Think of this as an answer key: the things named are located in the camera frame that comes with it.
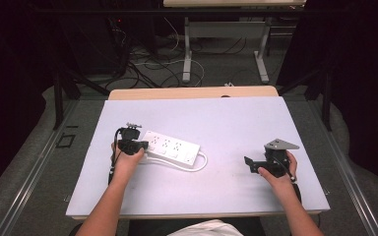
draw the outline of white power strip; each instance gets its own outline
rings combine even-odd
[[[181,167],[181,169],[188,171],[198,171],[207,163],[205,155],[199,152],[201,148],[199,145],[181,141],[153,131],[147,131],[142,141],[149,142],[149,147],[146,150],[148,161],[157,160],[163,163],[171,163],[171,165]],[[202,168],[193,169],[196,157],[199,154],[204,156],[205,164]]]

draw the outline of person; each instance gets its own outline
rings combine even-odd
[[[128,155],[124,152],[121,152],[121,150],[117,147],[117,150],[114,153],[118,154],[116,156],[117,161],[115,164],[115,172],[112,180],[89,217],[83,224],[79,225],[80,227],[76,228],[76,235],[112,236],[116,233],[117,223],[119,220],[119,212],[121,210],[125,189],[135,169],[137,168],[140,159],[144,156],[144,150],[141,148],[137,153]],[[289,151],[286,151],[286,154],[290,161],[289,171],[295,177],[297,167],[296,159]],[[263,167],[260,167],[258,169],[258,172],[264,179],[269,182],[273,189],[273,192],[283,206],[291,235],[323,235],[321,230],[317,227],[312,218],[305,211],[300,200],[296,196],[296,193],[294,192],[294,189],[292,187],[291,180],[287,174],[285,174],[285,176],[276,178]],[[232,232],[231,234],[225,235],[242,235],[231,224],[223,223],[219,220],[211,220],[201,224],[195,224],[195,228],[198,225],[203,225],[203,227],[207,228],[209,227],[209,229],[211,229],[211,227],[215,227],[218,231],[229,230],[225,232]],[[178,230],[172,235],[197,235],[193,234],[193,230],[194,228],[191,228],[191,226],[189,226],[189,228]],[[203,235],[209,235],[208,230],[205,230],[205,234]]]

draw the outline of person's right hand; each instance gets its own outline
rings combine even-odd
[[[290,162],[289,171],[292,176],[296,178],[296,158],[289,151],[286,151],[286,155],[289,158]],[[296,193],[293,190],[292,182],[287,173],[282,177],[276,178],[273,174],[271,174],[267,169],[263,167],[260,167],[258,171],[259,174],[263,176],[263,178],[265,178],[272,186],[273,192],[281,202],[283,202],[286,198],[296,198]]]

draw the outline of power strip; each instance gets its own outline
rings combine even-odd
[[[160,160],[161,162],[170,162],[184,169],[192,169],[196,157],[199,154],[199,145],[181,141],[166,135],[158,134],[153,131],[147,131],[142,141],[149,142],[146,150],[148,160]]]

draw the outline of white desk leg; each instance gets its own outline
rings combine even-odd
[[[189,20],[185,18],[185,62],[183,64],[183,83],[190,82],[190,70],[192,63],[192,51],[190,50]]]
[[[271,25],[272,25],[272,19],[267,18],[266,23],[265,23],[265,27],[263,28],[262,40],[260,42],[260,49],[259,49],[260,51],[254,51],[254,56],[256,58],[257,67],[259,69],[260,80],[264,84],[267,84],[269,82],[269,77],[268,77],[268,74],[267,74],[267,71],[266,71],[265,63],[263,61],[263,54],[266,50],[266,43],[267,43],[267,39],[269,37],[269,31],[270,31]]]

